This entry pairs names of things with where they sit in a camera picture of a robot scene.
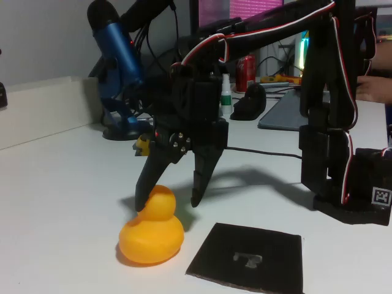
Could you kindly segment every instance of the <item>glue bottle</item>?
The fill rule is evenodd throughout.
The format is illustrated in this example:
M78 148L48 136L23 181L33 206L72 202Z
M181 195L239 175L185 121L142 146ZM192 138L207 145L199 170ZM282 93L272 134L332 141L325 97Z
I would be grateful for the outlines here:
M233 113L232 107L232 89L230 87L230 75L223 74L222 94L220 95L220 104L223 114L230 115Z

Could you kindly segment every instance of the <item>computer mouse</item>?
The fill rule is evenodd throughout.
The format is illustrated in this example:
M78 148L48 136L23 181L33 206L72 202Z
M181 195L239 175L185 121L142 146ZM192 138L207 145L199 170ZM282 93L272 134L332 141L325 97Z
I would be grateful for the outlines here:
M267 103L265 89L262 85L251 84L236 104L230 119L234 121L253 121L257 119L265 110Z

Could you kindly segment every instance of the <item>desk surface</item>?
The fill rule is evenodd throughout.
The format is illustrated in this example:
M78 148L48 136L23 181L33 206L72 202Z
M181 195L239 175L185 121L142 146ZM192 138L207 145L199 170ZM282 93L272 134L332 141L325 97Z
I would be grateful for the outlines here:
M383 105L358 106L355 147L385 147ZM257 123L230 121L229 145L300 154L298 133ZM235 151L224 152L195 209L192 153L168 168L159 182L175 192L184 244L167 263L130 267L116 245L146 160L132 143L106 141L93 125L0 151L1 293L241 293L184 274L216 222L301 235L304 293L390 293L392 226L313 211L300 160Z

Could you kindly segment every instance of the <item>blue microphone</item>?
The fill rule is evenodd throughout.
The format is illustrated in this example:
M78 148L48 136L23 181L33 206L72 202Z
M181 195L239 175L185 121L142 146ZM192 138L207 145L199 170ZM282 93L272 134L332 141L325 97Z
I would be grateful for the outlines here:
M132 39L128 32L124 32L113 5L106 0L95 0L88 7L87 16L93 36L102 52L102 57L91 75L102 69L106 71L106 82L100 83L102 98L117 96L129 85L142 84L143 71Z
M144 81L132 39L123 30L116 9L106 0L93 1L88 7L87 17L102 53L89 77L98 78L102 105L113 124L105 130L104 137L109 140L135 140L151 131L152 127L146 121L137 121L125 102L116 99L128 86L136 89ZM121 121L111 115L114 111L120 115Z

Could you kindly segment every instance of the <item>duck body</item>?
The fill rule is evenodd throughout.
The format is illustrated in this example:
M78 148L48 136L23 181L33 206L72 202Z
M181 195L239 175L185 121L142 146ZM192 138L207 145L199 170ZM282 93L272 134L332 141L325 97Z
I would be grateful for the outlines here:
M184 228L174 216L176 200L164 186L151 191L145 208L119 234L119 248L129 260L141 264L172 258L184 241Z

